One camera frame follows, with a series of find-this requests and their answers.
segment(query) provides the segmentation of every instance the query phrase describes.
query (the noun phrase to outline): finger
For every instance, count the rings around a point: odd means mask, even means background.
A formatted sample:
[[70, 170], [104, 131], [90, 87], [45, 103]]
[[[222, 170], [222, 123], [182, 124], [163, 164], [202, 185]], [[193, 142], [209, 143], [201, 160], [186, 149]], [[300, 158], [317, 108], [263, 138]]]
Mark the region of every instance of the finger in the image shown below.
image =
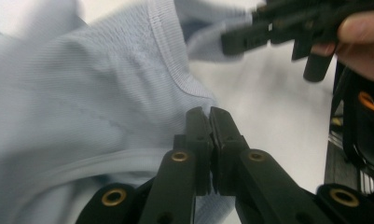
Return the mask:
[[320, 55], [320, 56], [329, 56], [334, 52], [334, 50], [335, 50], [334, 43], [315, 44], [312, 46], [312, 53]]
[[367, 79], [374, 81], [374, 44], [341, 44], [338, 60]]
[[338, 37], [345, 43], [373, 43], [374, 11], [354, 14], [347, 18], [339, 27]]

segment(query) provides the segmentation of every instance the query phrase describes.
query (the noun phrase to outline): brass screw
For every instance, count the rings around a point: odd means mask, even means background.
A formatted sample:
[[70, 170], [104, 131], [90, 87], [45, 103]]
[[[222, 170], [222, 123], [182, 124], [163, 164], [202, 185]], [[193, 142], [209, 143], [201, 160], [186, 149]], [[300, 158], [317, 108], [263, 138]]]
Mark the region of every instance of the brass screw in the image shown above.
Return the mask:
[[329, 195], [337, 203], [341, 203], [345, 206], [356, 207], [359, 205], [357, 197], [344, 189], [332, 189], [329, 191]]
[[185, 152], [174, 152], [172, 155], [172, 160], [174, 161], [186, 161], [187, 154]]
[[249, 158], [251, 161], [264, 161], [265, 155], [258, 152], [251, 152]]
[[125, 189], [110, 189], [103, 195], [102, 203], [108, 207], [116, 206], [125, 201], [126, 195]]

